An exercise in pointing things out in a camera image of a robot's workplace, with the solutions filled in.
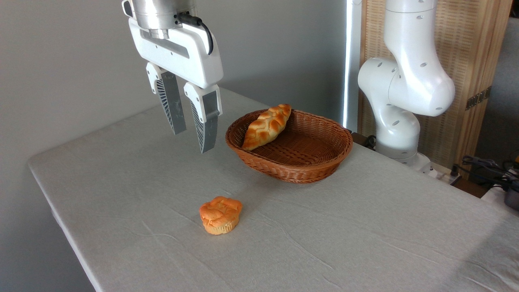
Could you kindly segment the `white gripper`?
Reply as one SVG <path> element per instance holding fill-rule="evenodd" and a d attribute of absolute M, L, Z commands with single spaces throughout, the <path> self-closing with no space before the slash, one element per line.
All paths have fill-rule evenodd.
<path fill-rule="evenodd" d="M 208 39 L 202 28 L 184 24 L 171 28 L 167 39 L 156 39 L 135 19 L 129 18 L 129 27 L 138 53 L 148 61 L 146 71 L 152 92 L 159 96 L 174 135 L 187 129 L 177 75 L 188 81 L 184 92 L 191 102 L 201 153 L 214 148 L 218 116 L 223 112 L 216 85 L 223 78 L 217 43 L 208 55 Z"/>

